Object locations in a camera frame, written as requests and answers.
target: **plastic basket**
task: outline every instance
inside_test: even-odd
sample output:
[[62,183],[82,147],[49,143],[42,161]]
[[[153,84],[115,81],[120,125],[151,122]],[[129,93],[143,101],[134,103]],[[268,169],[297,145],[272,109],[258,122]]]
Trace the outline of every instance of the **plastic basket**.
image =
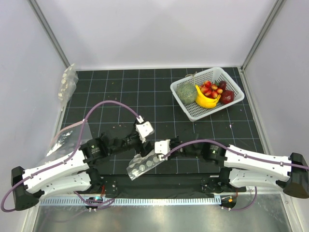
[[203,117],[206,117],[212,113],[215,113],[219,110],[225,109],[229,107],[230,105],[233,105],[237,102],[242,101],[245,98],[245,94],[241,91],[240,87],[235,83],[235,81],[227,74],[222,68],[211,68],[202,72],[199,72],[195,75],[196,79],[196,85],[201,85],[205,81],[211,81],[214,83],[214,81],[220,82],[220,81],[226,81],[226,89],[231,90],[234,92],[235,97],[234,100],[226,105],[221,104],[218,102],[217,106],[212,108],[212,109],[207,109],[199,106],[198,104],[191,103],[184,105],[179,97],[176,94],[176,89],[179,85],[182,83],[190,82],[194,83],[194,80],[192,76],[185,77],[181,80],[175,81],[170,85],[170,89],[172,90],[172,93],[177,100],[178,104],[180,107],[183,109],[185,114],[188,116],[189,120],[194,122],[196,120],[199,120]]

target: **clear plastic bag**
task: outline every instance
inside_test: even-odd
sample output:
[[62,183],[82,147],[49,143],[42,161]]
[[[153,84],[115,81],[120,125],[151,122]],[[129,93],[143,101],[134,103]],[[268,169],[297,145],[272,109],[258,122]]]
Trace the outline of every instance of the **clear plastic bag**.
[[135,180],[164,161],[165,159],[152,150],[146,157],[142,157],[140,154],[135,155],[126,170],[131,180]]
[[78,82],[78,76],[75,71],[74,64],[72,64],[64,71],[61,79],[58,98],[61,101],[62,107],[72,97],[74,91],[76,90],[77,82]]
[[[63,128],[53,138],[50,144],[50,148],[46,152],[44,159],[41,160],[39,165],[49,163],[73,152],[75,146],[77,145],[77,140],[81,132],[82,123],[83,121],[80,121]],[[90,139],[92,139],[92,135],[89,124],[86,122],[80,144],[84,144]]]

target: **banana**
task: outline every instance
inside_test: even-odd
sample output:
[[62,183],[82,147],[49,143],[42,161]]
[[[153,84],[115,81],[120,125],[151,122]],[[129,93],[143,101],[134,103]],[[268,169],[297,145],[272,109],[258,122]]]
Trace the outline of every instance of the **banana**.
[[205,97],[204,94],[199,89],[198,85],[195,85],[195,87],[197,88],[197,99],[201,98],[203,100],[203,102],[208,102],[208,103],[214,103],[216,101],[216,99],[211,99],[211,98]]
[[202,92],[200,91],[199,87],[196,85],[197,88],[197,99],[195,100],[195,102],[204,107],[204,108],[214,108],[216,107],[221,95],[219,94],[218,97],[216,99],[211,99],[211,98],[207,98],[204,96],[204,94],[202,94]]

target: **black mat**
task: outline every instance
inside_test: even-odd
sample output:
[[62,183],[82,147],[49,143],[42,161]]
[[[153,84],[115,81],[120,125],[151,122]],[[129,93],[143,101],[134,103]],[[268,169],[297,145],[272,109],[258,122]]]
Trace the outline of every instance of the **black mat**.
[[[62,127],[80,121],[95,104],[102,100],[120,101],[155,128],[152,141],[173,138],[192,140],[194,133],[200,138],[214,139],[243,149],[263,153],[247,98],[233,106],[196,122],[190,122],[172,96],[170,84],[188,73],[205,69],[152,69],[78,72],[77,89],[67,105]],[[224,68],[243,90],[237,68]],[[114,105],[98,108],[89,118],[92,136],[108,132],[111,137],[125,137],[130,133],[134,116],[126,109]],[[126,174],[134,151],[112,157],[101,168],[102,174]],[[158,165],[149,173],[205,173],[217,172],[218,167],[197,159],[178,158]]]

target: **red apple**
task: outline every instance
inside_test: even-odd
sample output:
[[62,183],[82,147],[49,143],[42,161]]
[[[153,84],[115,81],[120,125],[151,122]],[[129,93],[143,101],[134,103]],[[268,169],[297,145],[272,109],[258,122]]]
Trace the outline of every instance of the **red apple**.
[[226,90],[226,82],[225,81],[220,81],[219,82],[219,88],[221,88],[223,91]]
[[234,92],[231,90],[226,90],[221,94],[220,102],[222,104],[228,104],[234,100]]

